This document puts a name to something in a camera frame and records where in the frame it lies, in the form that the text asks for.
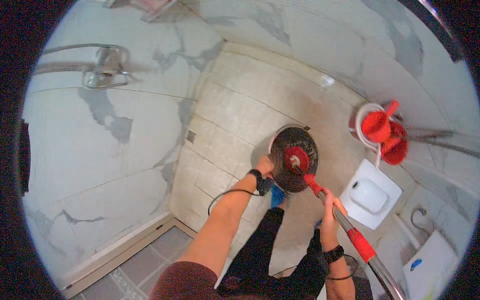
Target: person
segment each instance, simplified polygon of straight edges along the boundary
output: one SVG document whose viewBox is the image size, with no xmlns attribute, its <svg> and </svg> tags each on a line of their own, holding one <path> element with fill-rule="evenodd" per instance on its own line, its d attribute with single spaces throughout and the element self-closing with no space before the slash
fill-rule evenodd
<svg viewBox="0 0 480 300">
<path fill-rule="evenodd" d="M 270 159 L 262 156 L 255 169 L 265 178 L 273 168 Z M 256 187 L 257 177 L 249 172 L 232 189 L 254 192 Z M 313 300 L 324 285 L 329 300 L 355 299 L 355 287 L 343 249 L 338 250 L 341 248 L 336 237 L 339 224 L 332 210 L 336 206 L 344 215 L 347 212 L 339 199 L 329 190 L 325 192 L 321 224 L 314 229 L 306 255 L 290 276 L 275 278 L 268 274 L 273 244 L 286 209 L 283 197 L 282 204 L 265 213 L 256 231 L 232 261 L 218 288 L 214 289 L 251 197 L 246 192 L 230 192 L 214 206 L 183 256 L 160 275 L 150 299 Z M 278 187 L 272 188 L 272 198 L 280 193 Z"/>
</svg>

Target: mop handle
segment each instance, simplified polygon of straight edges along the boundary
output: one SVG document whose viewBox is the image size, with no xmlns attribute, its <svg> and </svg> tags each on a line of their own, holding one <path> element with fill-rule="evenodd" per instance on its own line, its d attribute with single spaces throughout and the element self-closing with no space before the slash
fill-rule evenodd
<svg viewBox="0 0 480 300">
<path fill-rule="evenodd" d="M 324 189 L 314 180 L 314 175 L 308 174 L 305 175 L 304 178 L 315 196 L 320 198 L 323 203 L 325 201 L 326 194 Z M 388 272 L 384 264 L 380 261 L 377 253 L 368 243 L 367 239 L 364 238 L 360 231 L 358 231 L 352 225 L 352 223 L 350 223 L 347 217 L 344 216 L 336 206 L 333 208 L 333 215 L 338 220 L 343 230 L 347 233 L 348 238 L 352 242 L 355 249 L 357 249 L 362 259 L 370 266 L 384 290 L 387 292 L 387 294 L 389 294 L 390 298 L 393 300 L 406 300 L 407 298 L 405 297 L 402 289 L 396 283 L 390 272 Z"/>
</svg>

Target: floor drain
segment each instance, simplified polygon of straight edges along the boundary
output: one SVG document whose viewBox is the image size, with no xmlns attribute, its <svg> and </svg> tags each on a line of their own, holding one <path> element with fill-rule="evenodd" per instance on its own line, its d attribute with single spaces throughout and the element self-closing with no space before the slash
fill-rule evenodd
<svg viewBox="0 0 480 300">
<path fill-rule="evenodd" d="M 196 134 L 194 132 L 188 130 L 187 141 L 193 143 L 193 141 L 195 140 L 195 136 L 196 136 Z"/>
</svg>

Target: forearm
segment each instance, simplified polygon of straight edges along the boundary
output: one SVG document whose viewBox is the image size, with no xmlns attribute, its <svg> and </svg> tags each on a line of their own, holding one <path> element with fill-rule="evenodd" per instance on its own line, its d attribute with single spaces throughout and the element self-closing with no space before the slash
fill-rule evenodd
<svg viewBox="0 0 480 300">
<path fill-rule="evenodd" d="M 252 174 L 247 174 L 231 190 L 246 190 L 254 192 L 257 188 L 257 179 Z M 209 219 L 218 218 L 231 230 L 231 239 L 237 233 L 241 216 L 247 208 L 252 195 L 246 192 L 230 192 L 225 194 L 212 209 Z"/>
<path fill-rule="evenodd" d="M 256 185 L 255 176 L 247 174 L 232 189 L 253 192 Z M 251 195 L 245 192 L 230 192 L 220 198 L 202 229 L 179 261 L 204 265 L 220 276 L 240 218 L 250 197 Z"/>
<path fill-rule="evenodd" d="M 325 239 L 322 241 L 322 251 L 328 252 L 338 246 L 338 240 L 336 237 Z M 339 260 L 330 264 L 329 278 L 344 278 L 350 276 L 350 271 L 347 267 L 345 258 L 342 257 Z M 327 290 L 328 300 L 354 300 L 355 299 L 355 286 L 353 279 L 347 278 L 343 280 L 325 280 L 325 287 Z"/>
</svg>

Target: white toilet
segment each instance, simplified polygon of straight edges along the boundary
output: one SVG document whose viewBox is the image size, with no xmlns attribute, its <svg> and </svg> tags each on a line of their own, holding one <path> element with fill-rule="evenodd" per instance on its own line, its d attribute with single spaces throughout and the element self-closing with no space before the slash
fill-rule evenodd
<svg viewBox="0 0 480 300">
<path fill-rule="evenodd" d="M 399 186 L 364 158 L 340 200 L 349 217 L 375 230 L 401 194 Z"/>
</svg>

